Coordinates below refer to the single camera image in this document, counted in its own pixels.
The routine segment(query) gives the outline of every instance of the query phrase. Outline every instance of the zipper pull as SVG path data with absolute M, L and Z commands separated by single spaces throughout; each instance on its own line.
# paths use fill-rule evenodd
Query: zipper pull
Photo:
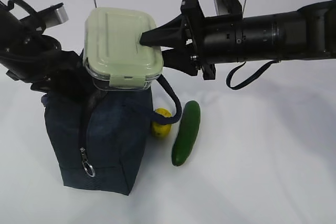
M 88 156 L 87 156 L 85 148 L 80 149 L 80 155 L 82 157 L 82 166 L 86 174 L 89 175 L 91 178 L 94 178 L 96 176 L 96 171 L 93 168 L 93 166 L 89 164 L 89 160 L 88 160 Z

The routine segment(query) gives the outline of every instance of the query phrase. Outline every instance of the bag zipper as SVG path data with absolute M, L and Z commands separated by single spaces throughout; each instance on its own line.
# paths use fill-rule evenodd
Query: bag zipper
M 87 131 L 92 116 L 93 111 L 98 106 L 98 104 L 106 97 L 107 92 L 102 90 L 95 90 L 90 97 L 86 100 L 82 107 L 82 113 L 80 118 L 79 126 L 79 151 L 82 159 L 82 166 L 86 174 L 94 178 L 96 176 L 96 171 L 94 167 L 89 163 L 87 154 Z

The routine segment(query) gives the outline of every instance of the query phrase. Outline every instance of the navy blue bag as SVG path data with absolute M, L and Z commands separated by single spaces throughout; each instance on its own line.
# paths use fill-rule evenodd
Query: navy blue bag
M 163 76 L 159 83 L 176 104 L 172 118 L 153 112 L 151 89 L 97 90 L 85 104 L 52 92 L 43 97 L 46 128 L 65 186 L 124 195 L 131 192 L 151 121 L 170 124 L 182 114 Z

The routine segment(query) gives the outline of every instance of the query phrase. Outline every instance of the metal ring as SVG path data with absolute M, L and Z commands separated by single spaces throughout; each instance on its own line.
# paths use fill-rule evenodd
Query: metal ring
M 82 165 L 87 175 L 89 175 L 91 178 L 94 178 L 96 176 L 96 171 L 93 166 L 89 164 L 89 162 L 82 161 Z

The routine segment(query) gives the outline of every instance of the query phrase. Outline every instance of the bag strap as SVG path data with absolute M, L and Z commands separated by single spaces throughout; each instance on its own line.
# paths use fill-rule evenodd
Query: bag strap
M 176 106 L 176 113 L 173 117 L 166 118 L 163 115 L 160 115 L 156 113 L 155 111 L 139 104 L 138 102 L 134 100 L 126 100 L 125 103 L 127 106 L 131 107 L 133 110 L 144 114 L 145 116 L 149 117 L 152 122 L 156 122 L 160 125 L 167 125 L 167 124 L 174 124 L 177 123 L 182 116 L 182 106 L 180 103 L 179 98 L 175 94 L 174 90 L 172 87 L 169 85 L 167 80 L 163 77 L 163 75 L 160 75 L 159 78 L 157 79 L 158 83 L 163 87 L 163 89 L 166 91 L 166 93 L 172 98 L 172 100 L 175 103 Z

